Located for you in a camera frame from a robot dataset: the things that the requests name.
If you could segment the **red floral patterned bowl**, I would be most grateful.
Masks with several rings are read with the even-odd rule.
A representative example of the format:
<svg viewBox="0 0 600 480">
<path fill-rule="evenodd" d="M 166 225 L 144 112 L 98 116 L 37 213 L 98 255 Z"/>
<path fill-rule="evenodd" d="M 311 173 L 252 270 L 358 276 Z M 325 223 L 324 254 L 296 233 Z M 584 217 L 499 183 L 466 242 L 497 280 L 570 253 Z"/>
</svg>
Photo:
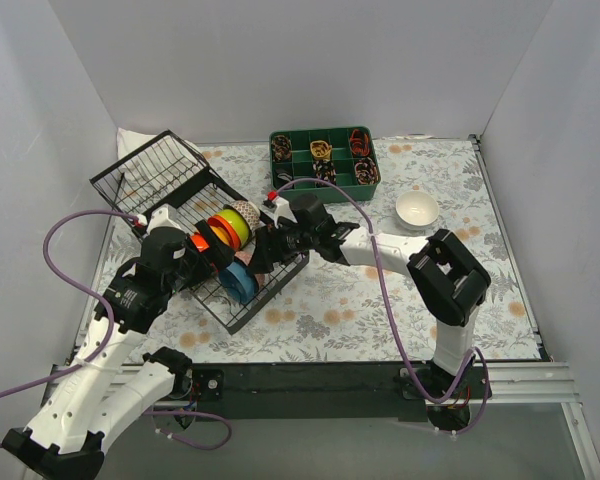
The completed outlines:
<svg viewBox="0 0 600 480">
<path fill-rule="evenodd" d="M 263 289 L 270 281 L 274 264 L 269 256 L 262 252 L 238 251 L 234 259 L 242 263 L 248 273 L 256 280 L 257 286 Z"/>
</svg>

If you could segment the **blue bowl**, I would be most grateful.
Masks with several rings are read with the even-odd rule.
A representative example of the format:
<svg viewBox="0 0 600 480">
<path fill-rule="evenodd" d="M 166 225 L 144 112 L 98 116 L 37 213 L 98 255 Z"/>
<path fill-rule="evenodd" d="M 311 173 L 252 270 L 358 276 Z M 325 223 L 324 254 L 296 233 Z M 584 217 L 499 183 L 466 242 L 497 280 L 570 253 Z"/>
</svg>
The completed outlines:
<svg viewBox="0 0 600 480">
<path fill-rule="evenodd" d="M 221 285 L 240 304 L 251 302 L 257 294 L 258 283 L 247 267 L 239 261 L 232 262 L 218 273 Z"/>
</svg>

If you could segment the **brown lattice patterned bowl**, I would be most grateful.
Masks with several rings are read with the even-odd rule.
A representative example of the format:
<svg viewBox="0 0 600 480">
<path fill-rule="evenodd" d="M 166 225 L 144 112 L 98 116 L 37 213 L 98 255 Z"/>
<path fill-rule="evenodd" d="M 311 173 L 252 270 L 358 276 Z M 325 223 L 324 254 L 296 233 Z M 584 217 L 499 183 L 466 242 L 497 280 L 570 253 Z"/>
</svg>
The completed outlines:
<svg viewBox="0 0 600 480">
<path fill-rule="evenodd" d="M 260 210 L 254 203 L 246 200 L 235 200 L 230 204 L 230 208 L 244 219 L 252 232 L 260 226 Z"/>
</svg>

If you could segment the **white bowl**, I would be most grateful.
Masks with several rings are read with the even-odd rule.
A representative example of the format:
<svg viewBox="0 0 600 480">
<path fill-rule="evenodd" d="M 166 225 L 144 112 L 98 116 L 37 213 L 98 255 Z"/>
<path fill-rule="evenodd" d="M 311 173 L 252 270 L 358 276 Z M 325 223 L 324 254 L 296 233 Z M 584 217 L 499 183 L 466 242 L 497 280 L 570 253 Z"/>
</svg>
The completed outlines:
<svg viewBox="0 0 600 480">
<path fill-rule="evenodd" d="M 412 190 L 401 194 L 395 202 L 399 221 L 412 230 L 431 227 L 439 216 L 439 204 L 428 193 Z"/>
</svg>

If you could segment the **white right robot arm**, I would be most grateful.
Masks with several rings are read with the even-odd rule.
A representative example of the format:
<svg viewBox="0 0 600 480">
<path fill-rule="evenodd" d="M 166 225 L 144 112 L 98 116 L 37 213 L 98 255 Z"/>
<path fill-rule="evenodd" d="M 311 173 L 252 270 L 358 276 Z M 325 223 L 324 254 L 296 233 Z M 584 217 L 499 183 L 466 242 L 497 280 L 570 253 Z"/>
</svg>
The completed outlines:
<svg viewBox="0 0 600 480">
<path fill-rule="evenodd" d="M 316 252 L 323 260 L 346 266 L 371 266 L 410 277 L 428 311 L 435 317 L 437 339 L 426 382 L 411 378 L 419 390 L 426 384 L 445 398 L 459 395 L 469 384 L 467 370 L 477 350 L 475 317 L 491 278 L 486 269 L 451 231 L 429 237 L 376 233 L 370 222 L 337 222 L 313 194 L 287 201 L 275 192 L 264 207 L 273 221 L 255 232 L 255 250 L 248 265 L 254 274 L 299 254 Z"/>
</svg>

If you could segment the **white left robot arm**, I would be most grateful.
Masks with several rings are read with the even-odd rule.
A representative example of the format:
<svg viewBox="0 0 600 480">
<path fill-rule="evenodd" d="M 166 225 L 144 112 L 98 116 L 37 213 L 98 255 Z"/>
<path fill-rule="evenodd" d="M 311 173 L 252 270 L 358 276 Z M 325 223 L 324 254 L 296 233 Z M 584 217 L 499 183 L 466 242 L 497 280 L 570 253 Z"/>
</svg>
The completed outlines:
<svg viewBox="0 0 600 480">
<path fill-rule="evenodd" d="M 106 393 L 129 353 L 145 338 L 173 295 L 210 279 L 234 258 L 203 222 L 207 246 L 171 221 L 151 221 L 138 256 L 124 262 L 99 296 L 88 332 L 71 365 L 39 413 L 10 429 L 4 450 L 45 479 L 94 479 L 115 440 L 163 397 L 185 398 L 193 363 L 162 347 L 145 357 L 135 377 Z"/>
</svg>

